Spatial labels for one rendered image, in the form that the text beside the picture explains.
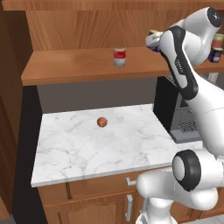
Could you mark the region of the small orange round fruit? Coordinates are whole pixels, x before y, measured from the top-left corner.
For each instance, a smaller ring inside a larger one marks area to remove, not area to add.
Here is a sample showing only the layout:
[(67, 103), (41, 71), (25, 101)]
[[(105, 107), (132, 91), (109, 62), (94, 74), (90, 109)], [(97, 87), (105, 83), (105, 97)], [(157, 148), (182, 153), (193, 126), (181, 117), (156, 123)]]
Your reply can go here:
[(108, 124), (108, 120), (105, 117), (99, 117), (97, 119), (97, 125), (99, 127), (105, 127)]

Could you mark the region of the blue and white can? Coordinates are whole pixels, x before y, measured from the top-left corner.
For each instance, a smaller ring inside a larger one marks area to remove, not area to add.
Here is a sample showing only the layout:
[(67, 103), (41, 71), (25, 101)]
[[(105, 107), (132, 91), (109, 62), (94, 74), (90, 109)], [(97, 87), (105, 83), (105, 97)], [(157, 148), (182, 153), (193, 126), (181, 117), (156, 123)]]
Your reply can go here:
[(156, 31), (156, 30), (150, 30), (149, 35), (145, 39), (145, 44), (146, 46), (152, 50), (153, 52), (159, 52), (159, 42), (160, 42), (160, 37), (162, 36), (161, 31)]
[(209, 61), (213, 63), (218, 63), (221, 59), (222, 51), (223, 51), (222, 48), (212, 47), (211, 52), (208, 56)]

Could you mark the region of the open wooden wall cabinet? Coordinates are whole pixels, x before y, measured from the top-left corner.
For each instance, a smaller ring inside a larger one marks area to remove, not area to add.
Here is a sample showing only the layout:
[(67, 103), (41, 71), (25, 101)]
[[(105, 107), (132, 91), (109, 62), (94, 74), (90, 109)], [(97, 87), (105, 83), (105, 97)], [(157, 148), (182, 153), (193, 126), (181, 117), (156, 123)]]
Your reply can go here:
[[(25, 86), (110, 81), (168, 74), (160, 54), (145, 47), (149, 30), (162, 31), (207, 6), (224, 15), (224, 0), (2, 0), (23, 11), (33, 53), (21, 76)], [(114, 49), (126, 65), (114, 65)]]

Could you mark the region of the red and white can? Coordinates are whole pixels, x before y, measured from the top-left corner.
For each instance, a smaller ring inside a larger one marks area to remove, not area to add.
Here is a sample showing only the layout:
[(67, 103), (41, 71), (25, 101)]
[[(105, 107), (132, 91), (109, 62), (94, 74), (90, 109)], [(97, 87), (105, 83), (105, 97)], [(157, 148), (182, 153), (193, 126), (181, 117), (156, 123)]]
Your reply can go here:
[(224, 35), (216, 33), (213, 37), (212, 47), (221, 48), (223, 40), (224, 40)]
[(114, 65), (116, 67), (123, 67), (126, 65), (126, 49), (125, 48), (114, 49)]

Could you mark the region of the black coffee machine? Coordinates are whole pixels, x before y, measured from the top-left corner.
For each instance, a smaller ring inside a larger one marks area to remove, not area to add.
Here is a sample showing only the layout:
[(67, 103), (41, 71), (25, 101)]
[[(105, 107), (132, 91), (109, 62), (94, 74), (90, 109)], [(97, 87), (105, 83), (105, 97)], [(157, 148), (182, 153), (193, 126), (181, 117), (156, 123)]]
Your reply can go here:
[(157, 78), (153, 113), (175, 143), (182, 144), (200, 140), (192, 111), (170, 75)]

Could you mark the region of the tall wooden side cabinet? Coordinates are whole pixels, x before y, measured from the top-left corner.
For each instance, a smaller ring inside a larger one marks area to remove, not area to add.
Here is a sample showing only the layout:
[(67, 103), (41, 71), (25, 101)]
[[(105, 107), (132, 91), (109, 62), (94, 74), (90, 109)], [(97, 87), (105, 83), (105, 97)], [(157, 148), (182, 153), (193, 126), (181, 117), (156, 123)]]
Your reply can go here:
[(23, 96), (21, 75), (32, 55), (23, 11), (7, 11), (0, 0), (0, 220), (11, 215)]

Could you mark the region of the wooden drawer front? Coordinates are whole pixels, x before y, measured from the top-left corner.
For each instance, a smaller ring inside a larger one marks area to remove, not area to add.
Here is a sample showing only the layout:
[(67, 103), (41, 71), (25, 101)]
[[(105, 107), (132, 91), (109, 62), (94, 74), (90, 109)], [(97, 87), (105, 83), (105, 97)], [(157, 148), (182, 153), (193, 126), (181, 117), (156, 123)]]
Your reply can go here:
[(137, 179), (138, 172), (128, 172), (99, 178), (89, 178), (65, 183), (66, 197), (75, 200), (93, 195), (104, 195), (107, 193), (121, 193), (133, 188), (128, 185), (126, 178), (130, 181)]

